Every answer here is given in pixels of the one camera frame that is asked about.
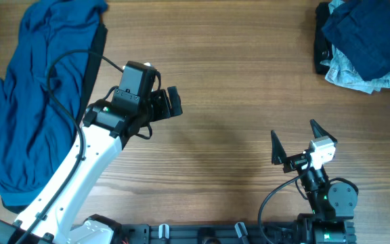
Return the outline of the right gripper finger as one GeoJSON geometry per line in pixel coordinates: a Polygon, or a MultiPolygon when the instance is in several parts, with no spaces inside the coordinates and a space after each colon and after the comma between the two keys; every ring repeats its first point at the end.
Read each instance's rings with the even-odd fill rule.
{"type": "Polygon", "coordinates": [[[314,138],[322,138],[324,136],[328,136],[329,138],[332,137],[315,119],[310,120],[310,125],[314,138]]]}
{"type": "Polygon", "coordinates": [[[274,130],[271,130],[272,164],[281,165],[285,162],[286,152],[274,130]]]}

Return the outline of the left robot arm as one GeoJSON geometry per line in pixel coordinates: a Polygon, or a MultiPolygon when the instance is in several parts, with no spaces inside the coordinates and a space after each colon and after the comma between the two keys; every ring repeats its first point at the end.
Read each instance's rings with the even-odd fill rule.
{"type": "Polygon", "coordinates": [[[151,64],[129,61],[112,100],[87,107],[78,138],[39,195],[13,223],[0,220],[0,243],[123,243],[122,226],[114,220],[93,215],[75,227],[74,219],[130,138],[181,114],[177,88],[161,88],[151,64]]]}

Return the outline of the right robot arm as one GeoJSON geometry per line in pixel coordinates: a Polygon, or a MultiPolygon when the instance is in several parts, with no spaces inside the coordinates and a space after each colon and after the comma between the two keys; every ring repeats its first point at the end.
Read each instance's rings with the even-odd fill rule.
{"type": "Polygon", "coordinates": [[[257,222],[267,243],[355,243],[352,219],[359,189],[344,178],[330,179],[324,165],[334,159],[337,139],[315,120],[310,121],[314,139],[307,149],[288,156],[275,131],[271,131],[272,164],[281,165],[284,173],[297,172],[293,179],[279,185],[263,200],[257,222]],[[300,213],[292,222],[263,222],[262,211],[280,190],[295,184],[311,213],[300,213]]]}

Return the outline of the dark blue shorts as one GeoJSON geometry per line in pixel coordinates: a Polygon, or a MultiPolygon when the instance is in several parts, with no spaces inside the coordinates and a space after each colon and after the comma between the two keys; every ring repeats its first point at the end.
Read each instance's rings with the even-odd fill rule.
{"type": "Polygon", "coordinates": [[[390,72],[390,1],[346,1],[322,27],[324,36],[365,81],[390,72]]]}

